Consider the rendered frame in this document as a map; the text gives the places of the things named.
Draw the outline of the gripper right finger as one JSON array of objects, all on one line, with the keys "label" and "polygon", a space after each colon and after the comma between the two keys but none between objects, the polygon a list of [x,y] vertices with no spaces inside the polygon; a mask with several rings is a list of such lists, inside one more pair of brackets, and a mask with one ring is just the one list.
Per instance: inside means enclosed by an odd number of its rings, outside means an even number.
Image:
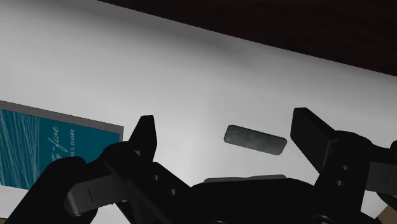
[{"label": "gripper right finger", "polygon": [[361,212],[366,191],[397,211],[397,140],[389,148],[335,130],[308,108],[295,108],[290,138],[318,172],[312,222],[373,222]]}]

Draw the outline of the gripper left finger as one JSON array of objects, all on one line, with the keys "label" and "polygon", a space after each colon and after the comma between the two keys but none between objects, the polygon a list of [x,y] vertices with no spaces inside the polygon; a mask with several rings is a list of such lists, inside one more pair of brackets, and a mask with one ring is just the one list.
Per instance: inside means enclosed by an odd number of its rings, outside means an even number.
[{"label": "gripper left finger", "polygon": [[154,117],[144,115],[128,141],[110,144],[93,162],[52,162],[5,224],[92,224],[110,204],[130,224],[191,224],[183,199],[190,187],[154,162],[156,148]]}]

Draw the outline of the dark grey rounded bar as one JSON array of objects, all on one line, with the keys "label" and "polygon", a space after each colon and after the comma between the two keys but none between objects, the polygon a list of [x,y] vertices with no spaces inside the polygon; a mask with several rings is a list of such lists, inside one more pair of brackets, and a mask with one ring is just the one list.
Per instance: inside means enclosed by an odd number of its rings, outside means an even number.
[{"label": "dark grey rounded bar", "polygon": [[236,125],[227,127],[223,140],[228,144],[276,156],[280,155],[287,145],[287,140],[283,137]]}]

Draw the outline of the teal book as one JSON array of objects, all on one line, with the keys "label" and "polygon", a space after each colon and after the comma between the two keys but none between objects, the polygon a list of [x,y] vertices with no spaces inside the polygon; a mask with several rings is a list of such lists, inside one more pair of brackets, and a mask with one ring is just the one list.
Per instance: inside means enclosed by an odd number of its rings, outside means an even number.
[{"label": "teal book", "polygon": [[0,185],[30,189],[55,160],[89,163],[122,141],[124,128],[0,100]]}]

